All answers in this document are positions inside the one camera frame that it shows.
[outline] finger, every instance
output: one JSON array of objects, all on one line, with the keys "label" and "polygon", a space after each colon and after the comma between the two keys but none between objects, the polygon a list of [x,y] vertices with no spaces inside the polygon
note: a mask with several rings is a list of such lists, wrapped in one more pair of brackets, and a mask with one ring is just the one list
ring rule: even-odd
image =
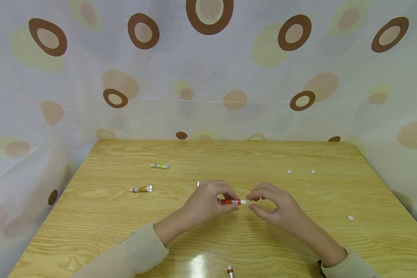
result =
[{"label": "finger", "polygon": [[239,206],[236,204],[222,205],[220,210],[221,210],[221,214],[226,214],[234,210],[239,210]]},{"label": "finger", "polygon": [[224,199],[231,200],[232,197],[229,194],[222,194],[224,196]]},{"label": "finger", "polygon": [[215,181],[214,184],[217,187],[218,194],[227,194],[231,199],[238,200],[238,194],[233,190],[233,188],[226,181]]},{"label": "finger", "polygon": [[256,187],[253,187],[252,191],[253,190],[258,190],[258,189],[261,189],[261,188],[272,188],[272,187],[274,187],[274,185],[269,183],[269,182],[261,182]]},{"label": "finger", "polygon": [[273,214],[268,212],[267,210],[262,209],[261,207],[251,204],[249,205],[249,209],[253,210],[253,212],[261,219],[264,219],[268,222],[272,222]]},{"label": "finger", "polygon": [[273,194],[273,191],[269,188],[260,188],[253,190],[246,196],[246,199],[254,200],[256,198],[269,199],[271,202],[276,204],[276,196]]}]

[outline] wood grain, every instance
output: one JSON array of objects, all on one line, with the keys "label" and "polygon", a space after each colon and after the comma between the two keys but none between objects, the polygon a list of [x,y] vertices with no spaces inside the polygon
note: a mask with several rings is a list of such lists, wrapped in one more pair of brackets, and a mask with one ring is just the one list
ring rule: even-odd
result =
[{"label": "wood grain", "polygon": [[[263,181],[285,188],[384,277],[417,278],[417,223],[348,143],[124,140],[95,144],[10,277],[69,277],[181,207],[205,179],[228,181],[240,197]],[[153,192],[129,191],[145,185]],[[225,277],[229,264],[238,278],[320,277],[316,260],[243,206],[177,238],[167,259],[139,277]]]}]

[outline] white fabric backdrop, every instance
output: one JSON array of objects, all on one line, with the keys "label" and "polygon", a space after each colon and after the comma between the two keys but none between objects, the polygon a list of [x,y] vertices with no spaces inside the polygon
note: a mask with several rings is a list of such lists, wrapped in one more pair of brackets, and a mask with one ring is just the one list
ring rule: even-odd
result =
[{"label": "white fabric backdrop", "polygon": [[102,138],[348,141],[417,220],[417,0],[0,1],[0,277]]}]

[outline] wrist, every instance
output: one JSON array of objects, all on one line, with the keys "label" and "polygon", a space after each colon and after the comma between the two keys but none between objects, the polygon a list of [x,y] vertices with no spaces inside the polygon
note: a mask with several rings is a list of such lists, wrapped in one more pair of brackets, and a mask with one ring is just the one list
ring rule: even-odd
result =
[{"label": "wrist", "polygon": [[168,246],[175,238],[191,228],[181,210],[174,211],[153,227],[164,246]]},{"label": "wrist", "polygon": [[320,258],[325,267],[333,267],[344,261],[347,257],[346,250],[325,229],[316,226],[303,242]]}]

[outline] sleeve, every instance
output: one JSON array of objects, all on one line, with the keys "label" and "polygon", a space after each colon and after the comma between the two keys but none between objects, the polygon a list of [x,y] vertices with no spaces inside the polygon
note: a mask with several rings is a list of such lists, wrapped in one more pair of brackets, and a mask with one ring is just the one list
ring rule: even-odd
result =
[{"label": "sleeve", "polygon": [[326,278],[382,278],[366,261],[352,249],[345,247],[347,257],[344,261],[333,267],[321,268]]},{"label": "sleeve", "polygon": [[72,278],[133,278],[162,262],[168,255],[168,248],[159,239],[148,223],[109,249],[91,263],[81,268]]}]

